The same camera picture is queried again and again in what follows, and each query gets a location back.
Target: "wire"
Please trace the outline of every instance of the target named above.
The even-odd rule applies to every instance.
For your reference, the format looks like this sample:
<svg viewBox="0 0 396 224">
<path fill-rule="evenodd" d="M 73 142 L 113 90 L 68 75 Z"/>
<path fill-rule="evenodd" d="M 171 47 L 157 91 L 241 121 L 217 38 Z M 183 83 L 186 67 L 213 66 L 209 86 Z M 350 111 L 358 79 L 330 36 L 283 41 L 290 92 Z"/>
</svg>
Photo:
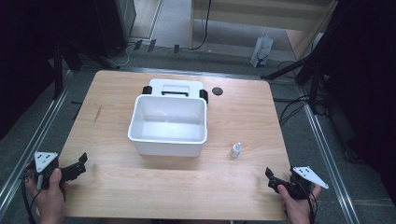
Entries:
<svg viewBox="0 0 396 224">
<path fill-rule="evenodd" d="M 286 105 L 286 107 L 283 109 L 282 114 L 280 115 L 280 118 L 279 118 L 279 124 L 280 125 L 283 125 L 288 119 L 290 119 L 292 116 L 296 115 L 303 108 L 303 106 L 305 104 L 303 104 L 302 106 L 300 106 L 297 109 L 293 110 L 287 117 L 285 117 L 283 119 L 283 116 L 285 115 L 286 110 L 289 108 L 289 106 L 293 105 L 294 103 L 301 102 L 301 101 L 306 102 L 307 99 L 303 99 L 303 98 L 305 98 L 307 96 L 308 95 L 300 96 L 297 99 L 292 100 L 288 105 Z"/>
<path fill-rule="evenodd" d="M 311 192 L 312 197 L 314 197 L 314 207 L 315 207 L 315 217 L 317 217 L 318 215 L 318 201 L 317 201 L 317 197 L 315 197 L 315 195 Z"/>
<path fill-rule="evenodd" d="M 206 42 L 206 38 L 207 38 L 207 21 L 209 20 L 210 5 L 212 5 L 212 0 L 209 0 L 209 7 L 207 8 L 206 23 L 205 23 L 205 38 L 204 38 L 204 41 L 202 41 L 201 45 L 198 46 L 197 48 L 190 49 L 190 50 L 197 50 L 197 49 L 199 49 L 199 48 Z"/>
<path fill-rule="evenodd" d="M 268 55 L 270 55 L 270 54 L 267 54 L 263 58 L 260 58 L 259 50 L 258 50 L 257 53 L 256 53 L 256 58 L 259 59 L 259 60 L 265 60 L 268 57 Z"/>
<path fill-rule="evenodd" d="M 41 190 L 38 191 L 38 193 L 35 195 L 33 200 L 30 202 L 30 206 L 29 206 L 30 211 L 32 211 L 33 203 L 35 202 L 35 199 L 37 198 L 37 196 L 41 192 Z"/>
<path fill-rule="evenodd" d="M 199 4 L 200 4 L 200 8 L 203 8 L 203 6 L 202 6 L 202 0 L 201 1 L 199 1 Z M 204 19 L 201 19 L 201 26 L 202 26 L 202 30 L 204 31 L 205 30 L 205 26 L 204 26 Z M 210 46 L 209 46 L 209 43 L 208 42 L 206 42 L 206 49 L 210 49 Z"/>
<path fill-rule="evenodd" d="M 134 46 L 134 43 L 133 43 L 132 45 L 128 46 L 128 47 L 125 49 L 125 54 L 126 54 L 126 56 L 127 56 L 126 63 L 114 63 L 114 62 L 112 62 L 111 60 L 109 60 L 108 58 L 105 58 L 105 60 L 108 61 L 108 62 L 110 62 L 110 63 L 112 63 L 112 64 L 114 64 L 114 65 L 116 65 L 116 66 L 124 66 L 125 64 L 127 64 L 127 63 L 129 62 L 128 48 L 130 48 L 131 46 Z"/>
<path fill-rule="evenodd" d="M 155 49 L 174 49 L 172 47 L 162 47 L 162 46 L 154 46 Z M 179 50 L 190 50 L 189 48 L 180 48 Z"/>
<path fill-rule="evenodd" d="M 295 63 L 295 61 L 283 61 L 283 62 L 279 63 L 279 64 L 277 65 L 277 71 L 280 71 L 280 65 L 281 65 L 282 63 Z M 296 78 L 296 77 L 297 77 L 297 74 L 294 72 L 294 70 L 293 70 L 292 72 L 293 72 L 293 74 L 294 74 L 294 77 L 289 77 L 289 76 L 287 76 L 287 74 L 285 74 L 284 76 L 285 76 L 285 77 L 288 77 L 288 78 Z"/>
<path fill-rule="evenodd" d="M 308 201 L 309 210 L 310 210 L 309 223 L 314 224 L 315 217 L 317 216 L 317 214 L 314 212 L 314 206 L 312 205 L 311 198 L 309 197 L 309 194 L 305 191 L 305 189 L 303 188 L 301 183 L 298 182 L 295 178 L 293 178 L 293 180 L 294 180 L 294 183 L 296 183 L 300 187 L 300 189 L 304 192 L 304 195 L 305 195 L 306 200 Z"/>
<path fill-rule="evenodd" d="M 25 179 L 24 178 L 21 178 L 21 192 L 22 192 L 24 206 L 25 206 L 25 209 L 26 209 L 26 212 L 27 212 L 27 215 L 28 215 L 29 223 L 30 224 L 35 224 L 35 218 L 32 215 L 32 205 L 29 206 L 29 203 L 27 202 L 27 195 L 26 195 L 26 187 L 25 187 Z"/>
<path fill-rule="evenodd" d="M 295 99 L 280 99 L 280 98 L 273 98 L 274 102 L 279 102 L 279 103 L 290 103 L 291 101 L 294 101 Z"/>
</svg>

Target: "black stand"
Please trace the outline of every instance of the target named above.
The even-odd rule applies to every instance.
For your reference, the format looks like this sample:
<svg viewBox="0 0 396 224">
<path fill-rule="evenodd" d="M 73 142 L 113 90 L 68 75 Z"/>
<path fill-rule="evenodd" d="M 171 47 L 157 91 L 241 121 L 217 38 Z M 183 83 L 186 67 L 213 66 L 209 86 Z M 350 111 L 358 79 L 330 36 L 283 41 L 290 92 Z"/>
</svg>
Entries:
<svg viewBox="0 0 396 224">
<path fill-rule="evenodd" d="M 81 52 L 97 63 L 101 64 L 104 68 L 107 69 L 118 69 L 118 67 L 114 67 L 111 63 L 105 61 L 98 55 L 90 52 L 89 50 L 82 47 L 77 42 L 72 40 L 63 40 L 60 39 L 55 43 L 55 51 L 54 51 L 54 70 L 55 70 L 55 93 L 53 94 L 52 99 L 58 99 L 61 92 L 64 90 L 64 70 L 63 70 L 63 62 L 62 56 L 64 56 L 64 60 L 71 70 L 77 70 L 82 66 L 82 62 L 78 57 L 77 52 Z"/>
<path fill-rule="evenodd" d="M 293 63 L 277 72 L 274 72 L 268 76 L 261 76 L 262 79 L 275 79 L 277 77 L 281 77 L 286 73 L 293 71 L 299 67 L 302 67 L 301 71 L 295 78 L 295 81 L 298 85 L 304 85 L 311 77 L 312 87 L 309 94 L 309 105 L 312 111 L 315 113 L 315 101 L 318 93 L 318 84 L 320 81 L 320 77 L 323 75 L 320 70 L 320 62 L 325 60 L 326 53 L 328 52 L 331 44 L 334 44 L 334 39 L 337 29 L 340 27 L 341 22 L 344 20 L 344 17 L 348 14 L 348 11 L 353 8 L 353 1 L 349 4 L 349 6 L 345 6 L 344 1 L 340 1 L 334 11 L 334 14 L 330 20 L 330 23 L 327 27 L 327 31 L 323 34 L 323 37 L 319 40 L 317 46 L 313 49 L 313 51 L 306 57 L 302 58 L 300 61 Z"/>
</svg>

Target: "clear plastic bottle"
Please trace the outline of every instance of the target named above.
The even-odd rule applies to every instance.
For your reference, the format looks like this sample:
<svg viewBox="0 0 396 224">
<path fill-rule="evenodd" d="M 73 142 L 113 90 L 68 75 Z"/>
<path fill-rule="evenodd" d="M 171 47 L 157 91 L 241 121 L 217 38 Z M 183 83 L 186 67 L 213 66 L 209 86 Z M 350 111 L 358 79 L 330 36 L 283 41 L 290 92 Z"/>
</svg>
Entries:
<svg viewBox="0 0 396 224">
<path fill-rule="evenodd" d="M 241 153 L 241 151 L 242 151 L 241 143 L 236 143 L 233 145 L 233 148 L 231 148 L 230 156 L 235 159 L 238 157 L 238 155 L 239 155 L 239 153 Z"/>
</svg>

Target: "human hand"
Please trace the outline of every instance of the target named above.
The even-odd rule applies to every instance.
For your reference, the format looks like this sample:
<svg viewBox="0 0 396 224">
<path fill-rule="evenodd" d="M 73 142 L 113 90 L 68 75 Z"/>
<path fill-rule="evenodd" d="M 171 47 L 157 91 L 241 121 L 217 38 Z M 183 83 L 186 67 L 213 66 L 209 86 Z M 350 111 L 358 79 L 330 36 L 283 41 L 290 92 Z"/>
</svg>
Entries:
<svg viewBox="0 0 396 224">
<path fill-rule="evenodd" d="M 283 198 L 283 210 L 288 215 L 288 221 L 291 224 L 309 224 L 310 223 L 310 207 L 308 200 L 294 200 L 290 197 L 288 190 L 283 185 L 278 185 L 277 190 Z M 312 204 L 318 198 L 321 187 L 315 185 L 312 194 L 309 194 Z"/>
<path fill-rule="evenodd" d="M 38 193 L 36 190 L 36 182 L 32 177 L 28 177 L 26 188 L 35 197 Z M 40 211 L 40 223 L 62 223 L 65 215 L 64 195 L 59 188 L 59 182 L 62 178 L 62 172 L 59 168 L 53 170 L 52 175 L 49 177 L 49 188 L 42 189 L 37 197 L 35 203 Z"/>
</svg>

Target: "finger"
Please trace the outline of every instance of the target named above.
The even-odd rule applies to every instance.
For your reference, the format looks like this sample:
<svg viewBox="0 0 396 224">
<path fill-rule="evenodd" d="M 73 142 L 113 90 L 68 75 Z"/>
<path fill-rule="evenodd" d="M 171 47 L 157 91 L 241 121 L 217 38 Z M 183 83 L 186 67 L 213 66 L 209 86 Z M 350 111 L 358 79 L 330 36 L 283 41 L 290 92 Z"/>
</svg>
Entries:
<svg viewBox="0 0 396 224">
<path fill-rule="evenodd" d="M 49 193 L 56 193 L 59 189 L 59 182 L 62 179 L 61 169 L 56 168 L 53 170 L 52 175 L 49 177 Z"/>
<path fill-rule="evenodd" d="M 321 192 L 321 187 L 319 185 L 315 185 L 315 187 L 312 189 L 312 194 L 314 195 L 315 199 L 318 198 L 320 192 Z"/>
<path fill-rule="evenodd" d="M 32 172 L 31 171 L 28 171 L 28 176 L 26 178 L 27 178 L 27 180 L 25 181 L 26 188 L 30 191 L 30 193 L 32 195 L 36 195 L 37 194 L 37 189 L 35 189 L 36 183 L 35 183 L 35 179 L 32 178 Z"/>
<path fill-rule="evenodd" d="M 283 185 L 278 185 L 277 190 L 279 191 L 279 194 L 282 196 L 283 200 L 288 200 L 290 198 L 288 190 Z"/>
<path fill-rule="evenodd" d="M 69 184 L 64 183 L 64 184 L 62 185 L 62 187 L 64 188 L 64 192 L 65 192 L 65 193 L 67 193 L 67 192 L 69 191 Z"/>
</svg>

